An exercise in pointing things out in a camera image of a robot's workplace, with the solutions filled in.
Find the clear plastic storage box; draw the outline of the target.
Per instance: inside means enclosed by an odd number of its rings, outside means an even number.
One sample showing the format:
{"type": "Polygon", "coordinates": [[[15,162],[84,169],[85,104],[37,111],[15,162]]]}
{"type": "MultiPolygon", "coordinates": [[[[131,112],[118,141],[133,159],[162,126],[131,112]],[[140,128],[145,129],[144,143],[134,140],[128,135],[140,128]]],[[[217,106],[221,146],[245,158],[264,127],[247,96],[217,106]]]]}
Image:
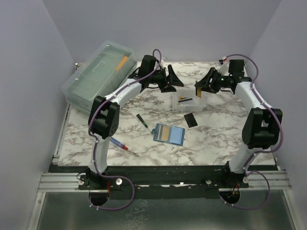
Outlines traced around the clear plastic storage box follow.
{"type": "Polygon", "coordinates": [[[86,114],[90,113],[95,97],[111,94],[136,69],[133,49],[105,41],[63,84],[67,103],[86,114]],[[117,66],[129,59],[119,71],[117,66]]]}

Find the blue red screwdriver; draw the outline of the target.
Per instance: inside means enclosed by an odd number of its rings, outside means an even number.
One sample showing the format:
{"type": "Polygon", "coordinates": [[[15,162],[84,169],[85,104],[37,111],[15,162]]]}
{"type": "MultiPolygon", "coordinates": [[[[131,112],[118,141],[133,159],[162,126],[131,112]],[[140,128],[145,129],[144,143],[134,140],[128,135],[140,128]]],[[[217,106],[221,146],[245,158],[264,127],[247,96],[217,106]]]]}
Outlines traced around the blue red screwdriver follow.
{"type": "Polygon", "coordinates": [[[117,139],[111,138],[110,141],[111,141],[114,145],[116,145],[117,147],[119,147],[119,148],[121,148],[121,149],[123,149],[123,150],[125,150],[125,151],[128,151],[128,152],[134,154],[134,155],[137,156],[137,157],[139,156],[137,153],[135,153],[134,151],[132,151],[131,149],[129,149],[125,144],[121,143],[121,142],[118,141],[117,139]]]}

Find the white striped credit card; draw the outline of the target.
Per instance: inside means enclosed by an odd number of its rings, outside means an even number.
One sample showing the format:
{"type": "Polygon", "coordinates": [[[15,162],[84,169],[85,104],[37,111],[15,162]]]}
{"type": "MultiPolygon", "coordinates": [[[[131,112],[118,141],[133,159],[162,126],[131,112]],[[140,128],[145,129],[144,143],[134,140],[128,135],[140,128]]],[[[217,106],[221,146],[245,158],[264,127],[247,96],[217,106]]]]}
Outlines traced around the white striped credit card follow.
{"type": "Polygon", "coordinates": [[[194,105],[194,99],[193,98],[179,98],[178,100],[179,105],[194,105]]]}

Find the black credit card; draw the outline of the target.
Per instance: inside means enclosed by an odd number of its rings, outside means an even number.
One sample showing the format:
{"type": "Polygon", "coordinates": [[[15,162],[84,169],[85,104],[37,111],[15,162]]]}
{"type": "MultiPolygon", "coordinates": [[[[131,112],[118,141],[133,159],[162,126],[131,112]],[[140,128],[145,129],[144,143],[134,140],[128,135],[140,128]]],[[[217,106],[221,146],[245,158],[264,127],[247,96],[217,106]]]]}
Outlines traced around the black credit card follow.
{"type": "Polygon", "coordinates": [[[198,123],[197,123],[193,113],[189,113],[189,114],[184,115],[184,118],[185,118],[189,128],[198,126],[198,123]]]}

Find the orange pen in box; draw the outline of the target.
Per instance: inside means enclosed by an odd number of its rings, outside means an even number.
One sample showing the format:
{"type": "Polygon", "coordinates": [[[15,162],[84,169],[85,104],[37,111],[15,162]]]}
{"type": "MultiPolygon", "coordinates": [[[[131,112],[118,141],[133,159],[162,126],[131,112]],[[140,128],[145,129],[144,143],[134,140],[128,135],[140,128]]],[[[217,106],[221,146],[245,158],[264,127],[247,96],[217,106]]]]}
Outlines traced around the orange pen in box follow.
{"type": "Polygon", "coordinates": [[[129,59],[128,56],[124,56],[124,58],[121,60],[121,62],[117,66],[116,71],[119,71],[128,59],[129,59]]]}

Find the blue leather card holder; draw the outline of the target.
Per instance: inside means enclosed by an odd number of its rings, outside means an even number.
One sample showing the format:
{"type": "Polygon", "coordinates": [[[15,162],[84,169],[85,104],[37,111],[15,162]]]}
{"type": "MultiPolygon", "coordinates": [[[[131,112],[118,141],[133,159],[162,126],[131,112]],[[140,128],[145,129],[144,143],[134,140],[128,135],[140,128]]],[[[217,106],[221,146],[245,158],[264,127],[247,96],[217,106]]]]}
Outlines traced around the blue leather card holder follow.
{"type": "Polygon", "coordinates": [[[170,133],[169,133],[169,140],[168,141],[160,141],[157,139],[157,133],[160,126],[166,126],[164,124],[156,124],[156,127],[152,130],[153,132],[153,141],[162,142],[166,144],[176,145],[176,146],[183,146],[184,143],[184,136],[185,136],[185,128],[177,127],[177,126],[169,126],[170,133]]]}

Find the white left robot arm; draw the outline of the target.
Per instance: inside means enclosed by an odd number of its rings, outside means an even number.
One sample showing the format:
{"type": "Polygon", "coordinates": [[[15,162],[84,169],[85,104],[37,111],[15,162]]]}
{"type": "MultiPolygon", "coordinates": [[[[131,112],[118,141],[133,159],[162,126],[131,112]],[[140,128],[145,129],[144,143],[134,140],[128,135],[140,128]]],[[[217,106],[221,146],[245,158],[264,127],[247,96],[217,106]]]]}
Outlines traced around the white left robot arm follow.
{"type": "Polygon", "coordinates": [[[128,76],[122,86],[105,97],[97,96],[94,99],[88,120],[88,133],[95,138],[89,165],[89,169],[95,172],[90,177],[90,184],[95,189],[102,189],[106,185],[106,177],[102,173],[107,169],[110,139],[119,126],[120,108],[151,84],[157,85],[162,93],[175,92],[176,86],[184,86],[171,65],[163,67],[161,57],[145,55],[141,65],[128,76]]]}

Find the aluminium frame rail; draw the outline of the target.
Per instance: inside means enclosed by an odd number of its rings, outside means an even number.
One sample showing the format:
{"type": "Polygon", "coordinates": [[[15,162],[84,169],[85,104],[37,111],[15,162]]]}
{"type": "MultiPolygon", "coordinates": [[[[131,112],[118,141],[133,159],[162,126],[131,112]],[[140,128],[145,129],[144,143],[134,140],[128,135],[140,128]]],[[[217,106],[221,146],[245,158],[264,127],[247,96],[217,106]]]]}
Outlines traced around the aluminium frame rail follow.
{"type": "Polygon", "coordinates": [[[141,188],[184,188],[202,186],[208,189],[217,189],[228,192],[233,189],[245,190],[288,190],[291,183],[286,171],[253,172],[240,182],[223,184],[214,178],[205,178],[204,173],[196,172],[161,172],[161,173],[133,173],[132,175],[114,175],[104,178],[96,174],[75,173],[43,173],[39,182],[38,191],[47,192],[106,192],[107,183],[112,189],[134,185],[141,188]]]}

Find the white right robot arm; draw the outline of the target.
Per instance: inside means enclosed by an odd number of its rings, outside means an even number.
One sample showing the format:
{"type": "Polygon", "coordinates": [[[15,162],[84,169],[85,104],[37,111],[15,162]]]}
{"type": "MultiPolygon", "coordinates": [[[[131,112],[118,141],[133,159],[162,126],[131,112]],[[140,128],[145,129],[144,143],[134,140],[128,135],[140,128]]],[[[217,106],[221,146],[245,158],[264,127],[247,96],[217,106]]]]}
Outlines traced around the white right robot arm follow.
{"type": "Polygon", "coordinates": [[[255,78],[245,76],[244,60],[232,56],[219,60],[219,69],[209,72],[195,83],[196,95],[200,92],[218,93],[230,90],[244,103],[248,117],[242,129],[243,144],[236,155],[227,163],[228,172],[221,175],[223,186],[230,188],[238,182],[236,174],[243,174],[260,153],[273,153],[283,142],[282,117],[280,109],[271,107],[259,94],[255,78]]]}

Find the green black screwdriver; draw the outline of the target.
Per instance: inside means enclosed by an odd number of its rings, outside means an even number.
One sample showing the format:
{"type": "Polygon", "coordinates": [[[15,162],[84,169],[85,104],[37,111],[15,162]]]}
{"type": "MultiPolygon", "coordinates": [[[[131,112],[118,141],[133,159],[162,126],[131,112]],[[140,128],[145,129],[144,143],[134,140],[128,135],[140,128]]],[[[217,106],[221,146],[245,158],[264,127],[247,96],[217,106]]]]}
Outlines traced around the green black screwdriver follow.
{"type": "Polygon", "coordinates": [[[140,114],[136,115],[137,118],[139,119],[139,121],[145,126],[145,128],[152,134],[153,132],[149,129],[148,125],[146,124],[146,122],[144,121],[144,119],[141,117],[140,114]]]}

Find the white plastic card tray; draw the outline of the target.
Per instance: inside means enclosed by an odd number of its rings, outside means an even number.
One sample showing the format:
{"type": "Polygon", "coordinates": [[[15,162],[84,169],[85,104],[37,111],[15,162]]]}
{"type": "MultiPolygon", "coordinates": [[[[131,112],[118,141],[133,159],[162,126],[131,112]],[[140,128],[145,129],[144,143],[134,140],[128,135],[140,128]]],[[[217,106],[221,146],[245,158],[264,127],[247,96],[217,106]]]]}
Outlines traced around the white plastic card tray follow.
{"type": "Polygon", "coordinates": [[[202,112],[206,108],[204,96],[198,97],[191,88],[177,89],[172,93],[172,110],[177,112],[202,112]]]}

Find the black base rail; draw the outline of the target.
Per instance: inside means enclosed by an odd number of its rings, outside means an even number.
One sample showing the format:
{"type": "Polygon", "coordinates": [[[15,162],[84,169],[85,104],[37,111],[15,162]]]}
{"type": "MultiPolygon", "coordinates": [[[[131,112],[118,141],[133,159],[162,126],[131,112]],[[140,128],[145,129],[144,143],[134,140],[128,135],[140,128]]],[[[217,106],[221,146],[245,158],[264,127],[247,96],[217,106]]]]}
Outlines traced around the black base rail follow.
{"type": "Polygon", "coordinates": [[[266,189],[267,180],[277,178],[277,166],[255,165],[247,179],[225,166],[109,166],[104,177],[87,167],[51,165],[44,182],[54,182],[53,192],[83,192],[96,203],[133,199],[218,199],[221,194],[238,195],[252,189],[253,182],[266,189]]]}

